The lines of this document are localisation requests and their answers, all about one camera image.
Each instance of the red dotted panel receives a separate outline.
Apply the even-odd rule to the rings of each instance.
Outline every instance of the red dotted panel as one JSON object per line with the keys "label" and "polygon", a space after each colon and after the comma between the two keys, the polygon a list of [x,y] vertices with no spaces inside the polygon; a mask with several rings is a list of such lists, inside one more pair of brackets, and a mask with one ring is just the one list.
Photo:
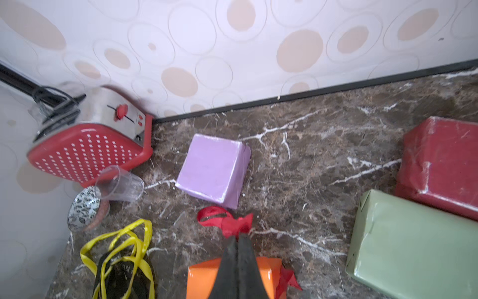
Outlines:
{"label": "red dotted panel", "polygon": [[141,151],[133,140],[106,126],[80,124],[37,145],[28,159],[44,172],[84,183],[97,178],[109,165],[120,166],[134,159]]}

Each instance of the orange gift box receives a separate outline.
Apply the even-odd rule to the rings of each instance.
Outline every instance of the orange gift box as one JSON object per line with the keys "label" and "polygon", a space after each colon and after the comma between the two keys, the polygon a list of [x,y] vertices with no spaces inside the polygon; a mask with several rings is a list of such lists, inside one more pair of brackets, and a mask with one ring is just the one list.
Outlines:
{"label": "orange gift box", "polygon": [[[269,299],[275,299],[275,291],[281,278],[282,260],[279,258],[256,257],[262,283]],[[220,258],[189,267],[187,273],[186,299],[207,299],[216,280]]]}

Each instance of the black trim strip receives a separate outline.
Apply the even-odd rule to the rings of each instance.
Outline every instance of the black trim strip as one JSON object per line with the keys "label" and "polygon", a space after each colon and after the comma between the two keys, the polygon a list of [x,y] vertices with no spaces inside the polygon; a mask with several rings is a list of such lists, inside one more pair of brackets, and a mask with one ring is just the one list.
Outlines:
{"label": "black trim strip", "polygon": [[247,102],[247,103],[241,103],[237,105],[212,108],[212,109],[208,109],[204,111],[159,118],[159,119],[153,120],[153,123],[172,122],[172,121],[181,120],[181,119],[190,118],[190,117],[203,116],[203,115],[211,114],[211,113],[221,113],[221,112],[227,112],[231,110],[246,109],[246,108],[257,107],[262,105],[270,105],[274,103],[286,102],[291,100],[316,97],[316,96],[320,96],[327,93],[335,93],[335,92],[346,91],[351,89],[358,89],[358,88],[370,87],[375,85],[387,84],[387,83],[392,83],[397,81],[405,81],[405,80],[415,79],[419,77],[457,72],[457,71],[470,69],[476,66],[478,66],[478,59],[473,59],[473,60],[453,63],[453,64],[449,64],[445,66],[437,66],[437,67],[432,67],[427,69],[421,69],[414,72],[408,72],[408,73],[392,75],[387,77],[380,77],[376,79],[368,79],[364,81],[352,82],[352,83],[330,86],[330,87],[321,88],[321,89],[309,90],[309,91],[295,93],[291,95],[285,95],[285,96],[281,96],[280,100],[278,100],[277,97],[274,97],[274,98]]}
{"label": "black trim strip", "polygon": [[[211,114],[211,113],[221,113],[221,112],[227,112],[231,110],[246,109],[246,108],[270,105],[274,103],[286,102],[291,100],[316,97],[316,96],[320,96],[327,93],[335,93],[335,92],[346,91],[351,89],[358,89],[358,88],[370,87],[375,85],[388,84],[392,82],[405,81],[405,80],[410,80],[410,79],[415,79],[420,77],[432,76],[437,74],[457,72],[457,71],[462,71],[462,70],[470,69],[477,66],[478,66],[478,59],[473,59],[473,60],[453,63],[453,64],[449,64],[445,66],[437,66],[437,67],[431,67],[427,69],[421,69],[414,72],[408,72],[408,73],[392,75],[387,77],[380,77],[376,79],[368,79],[364,81],[330,86],[330,87],[326,87],[322,89],[314,89],[314,90],[295,93],[291,95],[284,95],[284,96],[281,96],[279,100],[277,100],[277,98],[274,97],[274,98],[247,102],[247,103],[241,103],[237,105],[212,108],[212,109],[208,109],[204,111],[159,118],[159,119],[153,120],[153,123],[172,122],[172,121],[181,120],[181,119],[190,118],[190,117],[203,116],[203,115]],[[31,96],[33,90],[38,87],[37,84],[31,82],[27,78],[17,74],[16,72],[12,71],[11,69],[7,68],[6,66],[2,64],[0,64],[0,80],[26,93],[29,96]]]}
{"label": "black trim strip", "polygon": [[31,82],[27,78],[21,76],[2,64],[0,64],[0,81],[3,81],[19,91],[26,93],[28,96],[31,96],[33,90],[38,87],[37,84]]}

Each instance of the red bow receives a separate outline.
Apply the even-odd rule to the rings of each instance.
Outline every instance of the red bow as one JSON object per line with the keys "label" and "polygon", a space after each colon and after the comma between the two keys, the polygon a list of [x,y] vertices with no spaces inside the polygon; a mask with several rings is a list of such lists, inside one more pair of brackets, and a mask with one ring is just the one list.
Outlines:
{"label": "red bow", "polygon": [[[225,217],[211,218],[205,221],[201,219],[205,217],[217,216],[220,214],[226,214]],[[232,215],[223,208],[220,207],[207,207],[199,211],[197,214],[197,222],[202,226],[216,226],[222,230],[224,237],[239,236],[239,233],[249,233],[252,228],[252,219],[254,215],[251,213],[244,218],[234,219]]]}

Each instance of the wall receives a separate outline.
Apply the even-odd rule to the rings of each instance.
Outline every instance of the wall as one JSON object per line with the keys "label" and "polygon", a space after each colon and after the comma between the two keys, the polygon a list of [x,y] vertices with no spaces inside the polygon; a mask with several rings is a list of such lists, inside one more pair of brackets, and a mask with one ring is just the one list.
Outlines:
{"label": "wall", "polygon": [[478,58],[478,0],[2,0],[1,61],[158,117]]}
{"label": "wall", "polygon": [[32,166],[31,98],[0,83],[0,299],[44,298],[70,236],[78,184]]}

